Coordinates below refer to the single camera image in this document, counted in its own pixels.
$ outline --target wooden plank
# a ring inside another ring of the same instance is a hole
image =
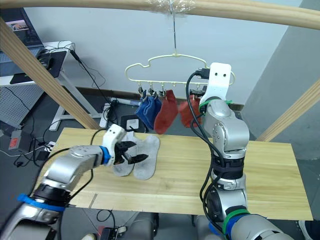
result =
[[[80,7],[169,12],[146,0],[1,0],[1,8]],[[240,19],[320,30],[320,11],[251,0],[196,0],[189,15]]]
[[[57,80],[31,54],[27,47],[0,18],[0,49],[21,68],[39,87],[87,129],[99,125],[67,93]]]
[[[320,78],[257,141],[269,142],[320,100]]]
[[[53,151],[88,145],[94,132],[64,128]],[[101,144],[103,134],[98,133],[93,144]],[[147,136],[145,133],[135,135],[141,139]],[[210,165],[208,146],[198,137],[157,136],[160,149],[152,178],[141,181],[132,173],[118,177],[111,167],[100,166],[94,169],[92,182],[71,204],[87,208],[97,194],[92,208],[203,215],[199,191]],[[44,165],[40,176],[53,161],[54,158]],[[250,212],[270,219],[312,220],[290,144],[250,141],[244,166]],[[86,172],[75,191],[89,178],[90,172]]]

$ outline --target wooden table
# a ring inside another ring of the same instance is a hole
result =
[[[89,145],[95,130],[64,128],[54,151]],[[102,142],[99,132],[93,144]],[[136,133],[144,139],[147,134]],[[203,215],[199,191],[210,164],[208,146],[198,137],[158,135],[156,171],[146,181],[118,177],[111,167],[94,169],[92,182],[70,203],[82,208]],[[41,176],[54,161],[48,161]],[[288,143],[250,141],[244,161],[248,210],[269,219],[312,220],[297,162]],[[88,181],[86,172],[77,185]]]

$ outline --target gray sock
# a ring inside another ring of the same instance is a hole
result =
[[[134,137],[133,131],[127,132],[127,134],[122,139],[122,141],[132,141],[135,143],[137,143],[137,140],[138,139]],[[137,145],[130,147],[128,149],[127,153],[130,156],[136,156],[137,155]],[[124,160],[124,162],[121,164],[117,164],[117,165],[112,166],[113,173],[119,177],[128,176],[132,172],[132,169],[134,169],[134,164],[128,164],[127,160]]]
[[[148,157],[134,165],[133,175],[140,180],[151,178],[156,171],[157,154],[160,140],[156,136],[149,135],[145,140],[137,142],[137,154],[147,154]]]

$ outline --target gray wall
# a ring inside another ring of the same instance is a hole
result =
[[[319,0],[301,7],[320,10]],[[320,30],[289,27],[246,102],[242,116],[258,137],[320,78]],[[320,102],[273,142],[291,143],[297,159],[320,157]]]
[[[301,1],[264,0],[291,6],[299,6]],[[161,13],[70,7],[31,7],[26,12],[43,42],[76,43],[78,55],[89,67],[106,76],[103,89],[136,92],[138,85],[125,78],[125,68],[134,63],[147,64],[151,57],[174,52],[172,18]],[[244,104],[286,30],[284,25],[187,15],[176,20],[177,50],[208,63],[230,64],[237,81],[230,87],[227,99]],[[186,82],[202,66],[192,59],[166,58],[154,61],[149,69],[132,69],[129,75]],[[71,56],[64,68],[76,86],[91,87],[92,81]],[[160,84],[154,87],[161,89]],[[177,97],[185,97],[183,85],[173,90]]]

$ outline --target plastic wrap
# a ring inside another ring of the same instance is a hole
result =
[[[164,14],[179,14],[190,11],[196,7],[195,0],[146,0],[152,12]]]

